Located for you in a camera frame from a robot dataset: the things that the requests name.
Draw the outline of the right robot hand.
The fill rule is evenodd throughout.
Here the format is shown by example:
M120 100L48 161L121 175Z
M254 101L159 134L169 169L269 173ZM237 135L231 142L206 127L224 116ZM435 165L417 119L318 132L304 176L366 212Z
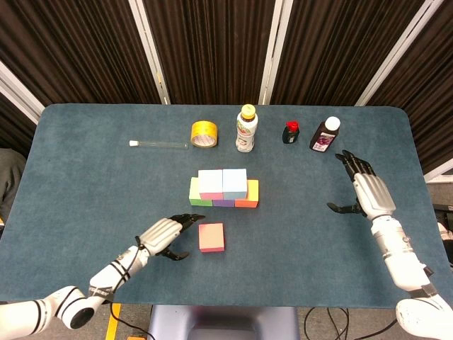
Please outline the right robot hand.
M340 207L334 203L327 206L339 214L362 214L368 220L393 215L396 206L384 181L375 174L369 162L344 149L335 154L345 167L356 193L354 205Z

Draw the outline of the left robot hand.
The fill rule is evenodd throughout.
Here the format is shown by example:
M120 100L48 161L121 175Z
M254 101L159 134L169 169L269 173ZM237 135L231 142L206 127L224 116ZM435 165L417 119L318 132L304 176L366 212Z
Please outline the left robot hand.
M170 250L171 243L204 215L181 214L165 217L154 223L141 236L137 237L138 249L145 250L150 256L164 256L172 261L181 261L189 252L176 254Z

